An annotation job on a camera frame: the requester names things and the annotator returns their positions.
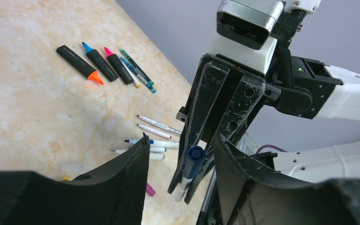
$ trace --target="green marker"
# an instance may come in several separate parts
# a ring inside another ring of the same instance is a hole
[[[142,68],[130,57],[130,55],[123,49],[119,49],[120,53],[125,56],[125,58],[135,67],[135,71],[139,73],[143,78],[152,86],[154,82],[147,76],[147,74],[142,70]]]

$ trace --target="blue marker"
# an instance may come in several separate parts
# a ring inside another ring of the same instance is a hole
[[[132,64],[130,62],[128,62],[125,58],[121,57],[120,60],[123,61],[123,63],[129,68],[130,71],[133,72],[133,74],[136,75],[137,78],[139,78],[139,80],[152,92],[155,93],[157,92],[157,90],[155,88],[153,88],[151,86],[151,84],[149,84],[145,78],[138,72],[138,70],[132,66]]]
[[[139,140],[137,140],[137,139],[125,140],[125,142],[129,143],[129,144],[136,144],[138,141]],[[150,146],[151,147],[167,148],[167,149],[178,149],[179,146],[180,146],[180,143],[179,142],[159,141],[159,140],[150,139]]]
[[[203,159],[206,157],[206,152],[199,146],[187,149],[184,153],[186,161],[183,166],[183,177],[177,187],[177,192],[174,196],[174,201],[179,203],[183,199],[184,194],[188,190],[188,185],[201,169]]]
[[[117,73],[111,68],[107,61],[98,53],[96,49],[89,47],[85,42],[82,42],[83,47],[86,51],[86,56],[90,61],[100,70],[100,72],[109,80],[110,82],[118,79]]]

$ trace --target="pink marker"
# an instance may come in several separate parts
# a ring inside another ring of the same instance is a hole
[[[147,194],[151,197],[154,196],[156,193],[155,190],[148,183],[147,183],[147,188],[145,190]]]
[[[104,47],[105,52],[107,53],[107,61],[117,72],[121,80],[125,85],[131,84],[134,82],[132,76],[129,74],[125,65],[122,63],[117,54],[111,52],[107,47]]]

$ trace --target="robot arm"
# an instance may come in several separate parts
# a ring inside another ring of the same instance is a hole
[[[360,75],[317,60],[292,56],[289,44],[320,0],[223,0],[217,29],[202,56],[188,101],[178,167],[168,193],[181,181],[184,152],[205,141],[206,158],[187,186],[188,204],[214,167],[213,138],[239,141],[264,105],[307,119],[360,121]]]

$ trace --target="pink highlighter tip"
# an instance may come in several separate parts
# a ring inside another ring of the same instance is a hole
[[[107,47],[104,47],[105,52],[107,53],[107,57],[110,55],[114,55]]]

